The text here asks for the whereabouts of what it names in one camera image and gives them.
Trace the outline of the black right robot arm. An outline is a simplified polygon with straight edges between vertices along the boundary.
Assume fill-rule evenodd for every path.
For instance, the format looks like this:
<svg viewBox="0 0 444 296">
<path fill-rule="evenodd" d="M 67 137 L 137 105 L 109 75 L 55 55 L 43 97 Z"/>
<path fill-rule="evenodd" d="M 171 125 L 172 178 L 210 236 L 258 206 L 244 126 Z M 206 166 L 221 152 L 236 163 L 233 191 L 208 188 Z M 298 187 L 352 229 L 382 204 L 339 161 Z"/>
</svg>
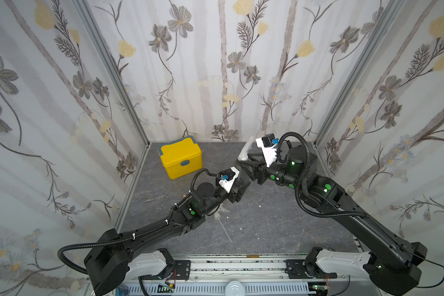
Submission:
<svg viewBox="0 0 444 296">
<path fill-rule="evenodd" d="M 285 159 L 278 147 L 262 147 L 247 155 L 248 172 L 259 184 L 267 180 L 295 192 L 298 206 L 316 218 L 332 218 L 368 248 L 362 253 L 313 248 L 308 258 L 321 273 L 345 273 L 370 280 L 380 290 L 403 296 L 419 287 L 427 248 L 393 234 L 365 212 L 346 190 L 327 176 L 317 174 L 317 157 L 303 145 L 289 149 Z"/>
</svg>

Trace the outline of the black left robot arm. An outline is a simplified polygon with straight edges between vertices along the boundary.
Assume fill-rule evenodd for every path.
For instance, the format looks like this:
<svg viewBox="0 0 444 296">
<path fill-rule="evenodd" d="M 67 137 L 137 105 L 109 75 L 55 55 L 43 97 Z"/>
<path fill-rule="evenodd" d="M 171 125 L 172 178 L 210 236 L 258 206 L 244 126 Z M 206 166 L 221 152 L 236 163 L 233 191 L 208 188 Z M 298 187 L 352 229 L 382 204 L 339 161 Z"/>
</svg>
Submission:
<svg viewBox="0 0 444 296">
<path fill-rule="evenodd" d="M 196 180 L 197 176 L 187 197 L 172 206 L 163 219 L 123 233 L 110 229 L 91 247 L 84 264 L 97 296 L 121 285 L 130 272 L 129 264 L 148 247 L 196 229 L 225 200 L 239 202 L 252 182 L 246 173 L 235 173 L 232 168 L 215 175 L 213 184 L 196 186 Z"/>
</svg>

